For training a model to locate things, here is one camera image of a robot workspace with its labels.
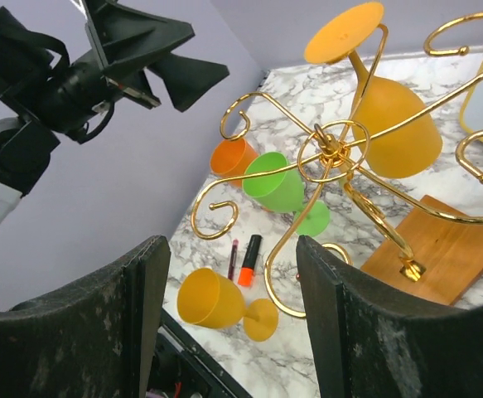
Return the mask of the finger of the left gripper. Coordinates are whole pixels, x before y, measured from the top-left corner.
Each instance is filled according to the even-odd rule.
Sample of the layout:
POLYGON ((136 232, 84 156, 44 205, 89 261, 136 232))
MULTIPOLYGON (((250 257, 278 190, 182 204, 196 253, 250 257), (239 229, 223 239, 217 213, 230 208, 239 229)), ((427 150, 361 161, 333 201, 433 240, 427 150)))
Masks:
POLYGON ((229 76, 226 65, 172 53, 147 68, 162 79, 173 107, 180 112, 187 111, 207 91, 229 76))
POLYGON ((96 61, 111 79, 142 70, 195 35, 188 22, 140 12, 115 1, 84 1, 83 8, 96 61))

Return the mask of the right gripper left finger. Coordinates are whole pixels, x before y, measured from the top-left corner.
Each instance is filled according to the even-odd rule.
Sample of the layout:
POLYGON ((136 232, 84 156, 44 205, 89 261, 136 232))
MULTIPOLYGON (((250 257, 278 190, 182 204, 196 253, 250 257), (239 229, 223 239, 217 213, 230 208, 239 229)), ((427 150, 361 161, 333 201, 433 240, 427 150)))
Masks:
POLYGON ((143 397, 170 263, 166 238, 0 312, 0 397, 143 397))

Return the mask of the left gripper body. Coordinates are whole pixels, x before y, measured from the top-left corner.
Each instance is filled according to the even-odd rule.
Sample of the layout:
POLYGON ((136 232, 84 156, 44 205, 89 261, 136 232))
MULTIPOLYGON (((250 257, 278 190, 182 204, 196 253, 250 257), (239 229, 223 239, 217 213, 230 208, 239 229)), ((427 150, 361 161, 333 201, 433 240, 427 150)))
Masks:
MULTIPOLYGON (((76 5, 87 23, 83 2, 76 5)), ((91 47, 52 82, 57 91, 51 96, 51 104, 64 107, 54 130, 77 143, 86 143, 107 126, 120 99, 127 98, 147 109, 159 106, 161 101, 153 94, 145 69, 122 79, 111 79, 99 68, 91 47)))

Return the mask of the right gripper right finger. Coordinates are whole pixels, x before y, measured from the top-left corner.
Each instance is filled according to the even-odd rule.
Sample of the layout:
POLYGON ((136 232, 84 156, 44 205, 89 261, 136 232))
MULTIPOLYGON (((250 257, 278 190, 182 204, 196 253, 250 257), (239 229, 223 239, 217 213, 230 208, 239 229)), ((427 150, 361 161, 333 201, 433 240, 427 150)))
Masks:
POLYGON ((406 294, 308 236, 297 269, 324 397, 483 397, 483 306, 406 294))

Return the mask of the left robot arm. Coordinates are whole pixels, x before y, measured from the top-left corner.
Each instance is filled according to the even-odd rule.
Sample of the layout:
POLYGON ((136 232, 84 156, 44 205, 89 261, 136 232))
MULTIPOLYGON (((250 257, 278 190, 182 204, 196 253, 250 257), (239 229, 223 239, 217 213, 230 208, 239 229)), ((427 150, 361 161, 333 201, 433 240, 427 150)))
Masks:
POLYGON ((26 29, 0 7, 0 224, 36 185, 65 135, 97 137, 120 99, 160 105, 146 74, 166 86, 171 103, 188 110, 229 75, 227 66, 176 54, 194 36, 188 22, 140 12, 115 1, 80 1, 90 49, 72 61, 65 44, 26 29))

